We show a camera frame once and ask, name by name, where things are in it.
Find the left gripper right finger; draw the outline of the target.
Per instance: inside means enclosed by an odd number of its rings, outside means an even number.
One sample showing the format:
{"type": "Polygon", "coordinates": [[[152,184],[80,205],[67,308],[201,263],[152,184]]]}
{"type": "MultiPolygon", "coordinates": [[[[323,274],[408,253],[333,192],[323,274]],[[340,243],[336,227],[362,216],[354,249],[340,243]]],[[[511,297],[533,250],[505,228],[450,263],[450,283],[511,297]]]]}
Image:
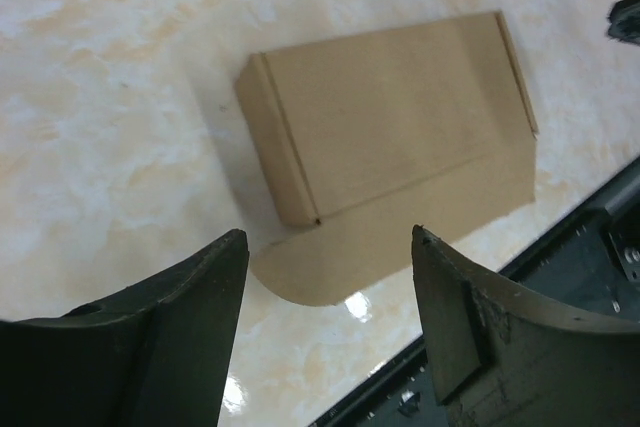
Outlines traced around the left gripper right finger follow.
{"type": "Polygon", "coordinates": [[[411,255],[435,398],[451,425],[638,425],[638,323],[537,293],[420,225],[411,255]]]}

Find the brown cardboard box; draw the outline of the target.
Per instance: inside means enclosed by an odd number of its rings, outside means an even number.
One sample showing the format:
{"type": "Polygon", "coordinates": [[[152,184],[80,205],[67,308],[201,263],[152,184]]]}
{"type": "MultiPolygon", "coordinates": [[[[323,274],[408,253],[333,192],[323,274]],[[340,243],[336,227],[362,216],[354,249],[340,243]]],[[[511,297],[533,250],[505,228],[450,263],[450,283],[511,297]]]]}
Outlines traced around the brown cardboard box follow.
{"type": "Polygon", "coordinates": [[[252,54],[235,81],[284,239],[275,295],[338,304],[533,202],[539,131],[506,18],[475,13],[252,54]]]}

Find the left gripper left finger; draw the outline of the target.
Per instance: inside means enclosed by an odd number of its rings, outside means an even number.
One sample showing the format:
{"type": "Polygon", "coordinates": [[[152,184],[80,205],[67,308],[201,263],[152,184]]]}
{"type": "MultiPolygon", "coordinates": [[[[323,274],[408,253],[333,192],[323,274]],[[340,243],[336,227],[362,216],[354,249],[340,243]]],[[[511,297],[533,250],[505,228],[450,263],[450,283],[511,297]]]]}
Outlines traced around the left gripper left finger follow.
{"type": "Polygon", "coordinates": [[[56,318],[1,325],[5,426],[213,426],[249,263],[234,229],[56,318]]]}

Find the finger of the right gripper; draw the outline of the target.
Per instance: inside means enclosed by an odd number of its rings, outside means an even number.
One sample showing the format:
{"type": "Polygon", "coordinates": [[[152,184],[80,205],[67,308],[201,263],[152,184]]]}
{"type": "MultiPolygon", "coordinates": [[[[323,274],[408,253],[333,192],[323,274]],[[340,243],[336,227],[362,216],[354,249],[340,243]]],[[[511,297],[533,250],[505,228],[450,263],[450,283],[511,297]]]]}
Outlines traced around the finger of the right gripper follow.
{"type": "Polygon", "coordinates": [[[640,0],[619,0],[608,14],[610,39],[634,46],[640,45],[640,0]]]}

